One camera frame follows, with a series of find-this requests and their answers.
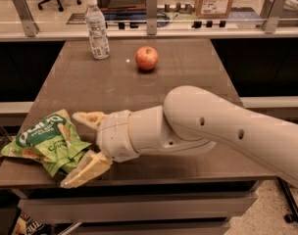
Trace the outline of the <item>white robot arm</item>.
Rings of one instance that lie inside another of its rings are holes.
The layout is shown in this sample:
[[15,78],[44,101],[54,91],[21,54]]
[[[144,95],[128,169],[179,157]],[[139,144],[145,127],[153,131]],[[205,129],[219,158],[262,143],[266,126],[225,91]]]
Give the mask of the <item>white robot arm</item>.
[[96,131],[100,151],[88,151],[61,182],[77,188],[143,154],[209,151],[223,143],[298,188],[298,124],[258,114],[194,86],[171,90],[161,106],[105,115],[73,114]]

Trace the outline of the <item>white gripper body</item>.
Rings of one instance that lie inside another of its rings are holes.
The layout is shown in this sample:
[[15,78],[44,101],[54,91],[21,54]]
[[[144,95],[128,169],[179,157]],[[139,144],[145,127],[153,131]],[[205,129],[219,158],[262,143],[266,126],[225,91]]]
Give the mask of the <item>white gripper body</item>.
[[97,130],[97,145],[101,152],[116,163],[139,157],[128,136],[130,111],[111,113],[104,117]]

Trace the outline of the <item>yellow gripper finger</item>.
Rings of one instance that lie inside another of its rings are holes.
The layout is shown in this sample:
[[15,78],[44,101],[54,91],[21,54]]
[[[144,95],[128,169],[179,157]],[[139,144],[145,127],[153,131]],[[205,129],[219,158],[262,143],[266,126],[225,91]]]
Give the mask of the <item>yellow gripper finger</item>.
[[73,119],[94,130],[97,130],[103,120],[107,117],[103,112],[77,112],[73,114]]
[[61,182],[62,188],[77,188],[88,181],[102,175],[110,169],[113,161],[102,152],[95,153],[89,150],[79,161],[77,167],[72,170]]

